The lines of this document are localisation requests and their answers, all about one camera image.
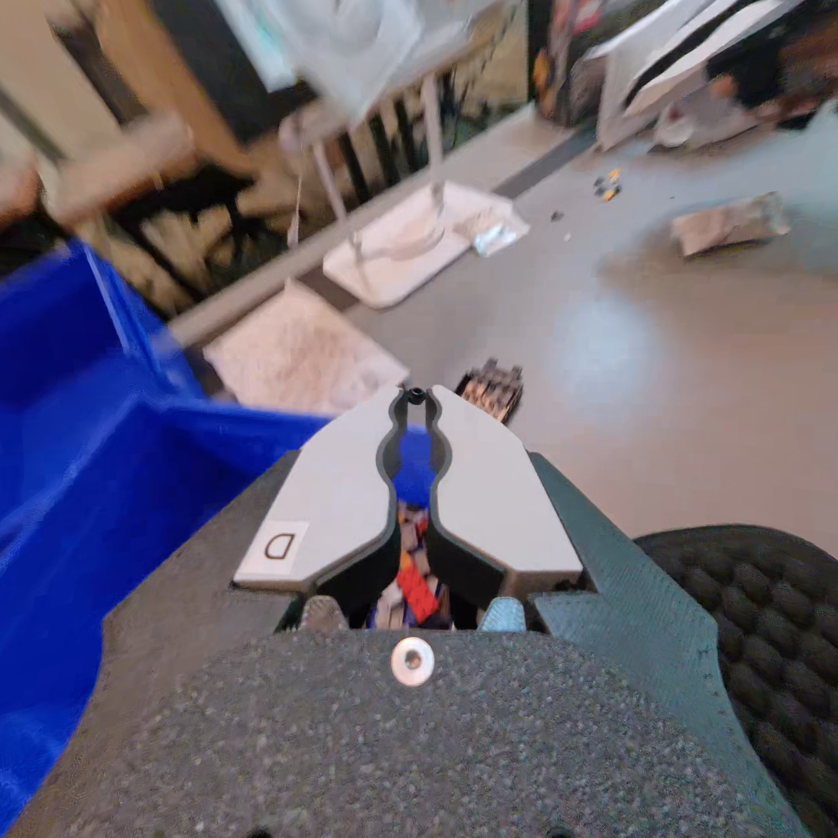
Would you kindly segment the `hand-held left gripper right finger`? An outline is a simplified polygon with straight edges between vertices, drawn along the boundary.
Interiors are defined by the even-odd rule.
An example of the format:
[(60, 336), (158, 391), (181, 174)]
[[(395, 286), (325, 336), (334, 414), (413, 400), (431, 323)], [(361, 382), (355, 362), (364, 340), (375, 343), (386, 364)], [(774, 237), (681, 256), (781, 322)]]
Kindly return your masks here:
[(434, 480), (432, 573), (469, 607), (574, 587), (583, 565), (534, 462), (506, 425), (441, 385), (426, 390)]

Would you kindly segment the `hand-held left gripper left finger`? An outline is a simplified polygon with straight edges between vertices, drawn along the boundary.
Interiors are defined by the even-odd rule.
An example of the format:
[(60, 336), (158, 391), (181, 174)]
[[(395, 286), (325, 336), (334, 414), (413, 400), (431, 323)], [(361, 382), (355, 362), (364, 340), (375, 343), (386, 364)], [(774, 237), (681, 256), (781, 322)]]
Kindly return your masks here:
[(393, 386), (317, 431), (287, 465), (232, 582), (336, 600), (352, 615), (375, 603), (400, 566), (404, 389)]

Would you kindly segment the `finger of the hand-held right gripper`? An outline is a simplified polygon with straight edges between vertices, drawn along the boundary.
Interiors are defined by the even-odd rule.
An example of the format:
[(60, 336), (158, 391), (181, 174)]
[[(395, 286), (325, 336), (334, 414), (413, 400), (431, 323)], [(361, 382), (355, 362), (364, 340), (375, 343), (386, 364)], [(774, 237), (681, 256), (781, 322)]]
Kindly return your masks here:
[(708, 88), (668, 104), (654, 127), (654, 147), (697, 149), (727, 141), (760, 125), (736, 100), (717, 99)]

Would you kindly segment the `small white paper bag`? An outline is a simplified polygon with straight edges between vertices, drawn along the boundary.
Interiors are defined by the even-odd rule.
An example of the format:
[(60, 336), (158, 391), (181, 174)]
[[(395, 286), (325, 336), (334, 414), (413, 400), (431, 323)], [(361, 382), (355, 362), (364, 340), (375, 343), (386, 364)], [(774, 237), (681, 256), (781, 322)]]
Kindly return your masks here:
[(685, 258), (720, 248), (767, 241), (790, 232), (791, 224), (777, 192), (681, 215), (670, 224), (671, 238)]

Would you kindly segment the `blue plastic bin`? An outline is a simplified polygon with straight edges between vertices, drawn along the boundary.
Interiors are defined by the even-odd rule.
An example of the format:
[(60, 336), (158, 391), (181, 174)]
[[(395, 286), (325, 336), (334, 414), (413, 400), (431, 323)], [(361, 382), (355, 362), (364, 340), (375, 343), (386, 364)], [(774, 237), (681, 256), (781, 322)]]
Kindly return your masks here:
[(2, 833), (393, 836), (393, 639), (277, 633), (232, 578), (331, 421), (138, 395), (2, 560)]
[(2, 283), (2, 405), (125, 393), (205, 397), (167, 324), (110, 262), (76, 242)]

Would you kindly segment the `sticker sheet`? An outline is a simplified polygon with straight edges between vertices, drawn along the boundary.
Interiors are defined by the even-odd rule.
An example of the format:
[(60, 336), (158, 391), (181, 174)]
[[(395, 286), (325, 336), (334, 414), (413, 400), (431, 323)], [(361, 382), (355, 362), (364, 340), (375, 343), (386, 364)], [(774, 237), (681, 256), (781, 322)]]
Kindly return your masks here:
[(472, 250), (488, 258), (529, 235), (530, 225), (514, 210), (485, 209), (463, 222)]

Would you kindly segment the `person's right forearm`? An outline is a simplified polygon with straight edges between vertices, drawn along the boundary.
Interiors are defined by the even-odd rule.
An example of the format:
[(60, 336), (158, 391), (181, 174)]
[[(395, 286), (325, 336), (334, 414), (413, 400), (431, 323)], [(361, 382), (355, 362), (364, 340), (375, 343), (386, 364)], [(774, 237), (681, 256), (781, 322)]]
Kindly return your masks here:
[(804, 131), (837, 94), (836, 15), (707, 65), (710, 96), (777, 131)]

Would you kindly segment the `grey desk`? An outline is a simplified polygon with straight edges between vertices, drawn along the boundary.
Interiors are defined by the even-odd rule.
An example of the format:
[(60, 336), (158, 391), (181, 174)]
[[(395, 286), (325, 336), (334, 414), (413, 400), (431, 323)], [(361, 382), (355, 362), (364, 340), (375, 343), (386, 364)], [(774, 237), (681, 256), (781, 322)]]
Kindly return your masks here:
[[(328, 228), (177, 318), (199, 347), (299, 278), (422, 386), (495, 357), (522, 366), (512, 427), (629, 535), (718, 523), (788, 531), (836, 556), (836, 111), (703, 153), (640, 137), (599, 155), (528, 107), (452, 153), (446, 175), (515, 201), (529, 236), (468, 253), (392, 309), (326, 281)], [(623, 191), (549, 215), (595, 178)], [(671, 221), (777, 192), (791, 232), (685, 258)]]

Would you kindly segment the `white paper parts bag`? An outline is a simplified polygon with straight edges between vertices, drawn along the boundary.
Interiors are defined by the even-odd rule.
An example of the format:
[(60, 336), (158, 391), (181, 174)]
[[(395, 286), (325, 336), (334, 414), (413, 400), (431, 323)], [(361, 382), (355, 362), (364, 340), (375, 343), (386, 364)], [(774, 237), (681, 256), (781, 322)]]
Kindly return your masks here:
[(644, 126), (643, 117), (626, 116), (625, 100), (647, 65), (660, 59), (676, 34), (683, 27), (691, 27), (694, 18), (698, 18), (699, 25), (705, 24), (731, 5), (733, 2), (724, 1), (664, 2), (582, 56), (583, 68), (591, 65), (602, 70), (596, 122), (597, 151), (609, 151)]
[(627, 117), (663, 109), (721, 72), (721, 61), (755, 45), (771, 26), (782, 25), (812, 2), (713, 2), (679, 27), (631, 80), (621, 106)]

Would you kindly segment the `group of small toy pieces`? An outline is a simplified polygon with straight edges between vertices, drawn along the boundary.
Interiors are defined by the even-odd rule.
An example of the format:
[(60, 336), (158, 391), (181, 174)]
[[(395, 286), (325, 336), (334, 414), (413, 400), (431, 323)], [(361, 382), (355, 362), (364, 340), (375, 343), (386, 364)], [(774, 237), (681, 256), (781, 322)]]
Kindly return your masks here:
[(550, 212), (550, 224), (573, 221), (593, 201), (608, 203), (614, 200), (623, 191), (622, 174), (620, 168), (614, 168), (607, 174), (597, 176), (587, 197), (582, 197), (581, 194), (571, 195), (560, 208)]

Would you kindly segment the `pile of mixed toy pieces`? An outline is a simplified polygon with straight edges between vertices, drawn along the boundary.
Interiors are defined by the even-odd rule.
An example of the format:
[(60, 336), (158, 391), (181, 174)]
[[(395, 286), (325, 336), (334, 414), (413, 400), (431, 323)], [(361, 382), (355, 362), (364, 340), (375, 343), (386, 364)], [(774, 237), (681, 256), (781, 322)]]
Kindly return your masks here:
[(448, 587), (432, 571), (428, 559), (429, 518), (427, 509), (399, 502), (399, 568), (365, 618), (364, 629), (454, 629)]

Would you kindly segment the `black toy chassis plate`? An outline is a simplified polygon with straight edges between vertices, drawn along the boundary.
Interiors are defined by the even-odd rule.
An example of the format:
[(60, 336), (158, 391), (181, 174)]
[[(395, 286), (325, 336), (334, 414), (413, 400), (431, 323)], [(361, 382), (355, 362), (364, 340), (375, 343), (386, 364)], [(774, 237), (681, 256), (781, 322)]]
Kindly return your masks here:
[(496, 358), (472, 368), (454, 389), (456, 395), (502, 424), (508, 424), (523, 394), (523, 371), (519, 365), (508, 369)]

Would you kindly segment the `large flat white paper bag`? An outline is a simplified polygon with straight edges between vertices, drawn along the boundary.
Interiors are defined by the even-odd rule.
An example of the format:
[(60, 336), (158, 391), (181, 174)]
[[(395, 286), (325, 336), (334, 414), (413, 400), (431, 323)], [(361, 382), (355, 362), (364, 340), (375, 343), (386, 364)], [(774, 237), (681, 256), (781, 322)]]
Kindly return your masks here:
[(402, 362), (294, 280), (203, 354), (238, 403), (276, 412), (341, 414), (410, 376)]

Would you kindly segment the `black toy set box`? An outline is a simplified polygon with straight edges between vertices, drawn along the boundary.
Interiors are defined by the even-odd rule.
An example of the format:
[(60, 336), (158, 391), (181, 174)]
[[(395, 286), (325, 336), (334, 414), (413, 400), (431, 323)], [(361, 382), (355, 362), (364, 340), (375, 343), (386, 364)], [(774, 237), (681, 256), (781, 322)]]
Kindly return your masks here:
[(527, 1), (529, 97), (550, 123), (571, 128), (598, 105), (604, 58), (588, 52), (608, 40), (605, 1)]

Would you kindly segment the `toy instruction booklet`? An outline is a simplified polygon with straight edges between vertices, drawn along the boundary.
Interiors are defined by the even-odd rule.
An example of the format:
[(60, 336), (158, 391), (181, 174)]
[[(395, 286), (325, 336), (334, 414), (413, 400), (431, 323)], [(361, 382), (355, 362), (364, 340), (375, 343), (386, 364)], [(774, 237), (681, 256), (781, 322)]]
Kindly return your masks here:
[(409, 59), (466, 39), (446, 2), (215, 2), (267, 92), (305, 82), (361, 117)]

